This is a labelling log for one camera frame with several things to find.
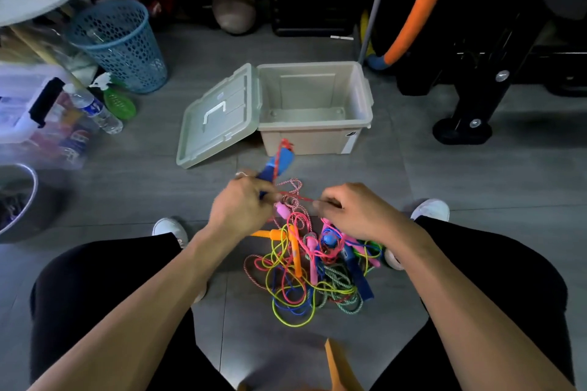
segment gray tile floor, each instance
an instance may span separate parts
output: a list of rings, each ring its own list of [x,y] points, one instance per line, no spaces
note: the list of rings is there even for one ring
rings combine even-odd
[[[246,62],[352,60],[356,46],[277,38],[268,28],[231,37],[178,26],[159,40],[169,83],[137,97],[136,119],[119,136],[101,136],[83,170],[58,174],[71,199],[53,228],[29,241],[0,245],[2,390],[27,387],[28,295],[47,262],[77,244],[146,235],[163,216],[182,218],[194,233],[238,167],[264,165],[262,147],[250,139],[190,170],[176,166],[182,113],[190,102]],[[367,76],[375,98],[373,126],[353,153],[300,156],[288,174],[304,182],[310,197],[347,180],[365,182],[404,210],[439,197],[451,206],[453,222],[502,232],[545,255],[569,287],[575,372],[579,388],[587,389],[587,100],[515,86],[495,114],[495,136],[483,146],[453,148],[430,133],[456,103],[452,87],[406,98],[393,79],[369,71]],[[368,388],[426,320],[407,277],[380,269],[370,280],[376,299],[361,314],[347,316],[327,306],[304,328],[286,328],[273,317],[267,294],[241,268],[246,254],[266,249],[258,239],[243,241],[212,278],[206,299],[193,308],[198,344],[233,385],[249,377],[261,389],[329,387],[323,343],[333,336]]]

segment metal bowl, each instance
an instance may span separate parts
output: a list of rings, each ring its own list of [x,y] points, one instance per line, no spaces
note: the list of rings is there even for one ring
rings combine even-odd
[[[57,214],[57,191],[26,164],[0,166],[0,242],[28,239]]]

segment box handle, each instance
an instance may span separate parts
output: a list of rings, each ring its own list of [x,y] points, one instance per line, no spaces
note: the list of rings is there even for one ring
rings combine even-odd
[[[367,99],[371,103],[371,106],[375,103],[373,101],[373,94],[371,93],[371,85],[369,84],[369,80],[367,78],[364,79],[365,81],[365,95],[367,95]]]
[[[226,101],[222,101],[220,104],[212,107],[210,110],[206,112],[204,115],[204,125],[208,124],[208,116],[212,113],[216,112],[216,110],[220,110],[222,108],[223,113],[226,113]]]

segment blue plastic basket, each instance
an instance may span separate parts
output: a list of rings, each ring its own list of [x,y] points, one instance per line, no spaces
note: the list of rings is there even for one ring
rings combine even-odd
[[[65,36],[130,91],[150,93],[167,80],[149,13],[135,0],[110,0],[83,10]]]

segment water bottle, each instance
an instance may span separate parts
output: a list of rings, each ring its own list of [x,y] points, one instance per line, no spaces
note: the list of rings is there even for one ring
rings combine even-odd
[[[88,90],[76,89],[72,83],[67,83],[63,86],[63,91],[69,95],[76,108],[92,118],[106,133],[115,135],[122,131],[122,122]]]

